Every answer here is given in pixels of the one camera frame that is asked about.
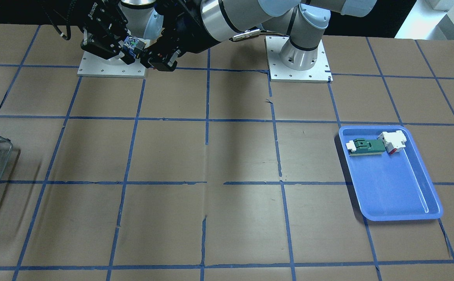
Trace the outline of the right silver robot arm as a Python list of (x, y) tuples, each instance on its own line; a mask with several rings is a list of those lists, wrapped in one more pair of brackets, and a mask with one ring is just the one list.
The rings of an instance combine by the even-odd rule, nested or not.
[(72, 38), (72, 28), (83, 34), (80, 47), (101, 59), (135, 63), (161, 28), (154, 0), (38, 0), (49, 23), (61, 38)]

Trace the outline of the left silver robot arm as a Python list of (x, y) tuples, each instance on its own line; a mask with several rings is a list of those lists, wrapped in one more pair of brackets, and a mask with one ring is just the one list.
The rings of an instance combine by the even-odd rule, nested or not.
[(280, 59), (295, 71), (311, 69), (331, 12), (364, 17), (375, 0), (158, 0), (161, 36), (145, 48), (146, 68), (174, 71), (185, 53), (201, 53), (221, 42), (261, 27), (288, 37)]

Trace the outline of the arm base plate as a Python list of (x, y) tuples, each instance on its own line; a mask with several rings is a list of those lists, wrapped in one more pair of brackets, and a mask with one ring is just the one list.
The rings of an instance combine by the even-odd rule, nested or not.
[(270, 79), (275, 82), (333, 81), (323, 41), (307, 51), (294, 47), (289, 37), (269, 36), (265, 39)]
[(103, 59), (84, 52), (77, 75), (102, 78), (145, 78), (147, 69), (136, 61), (127, 65), (121, 58), (123, 53), (110, 59)]

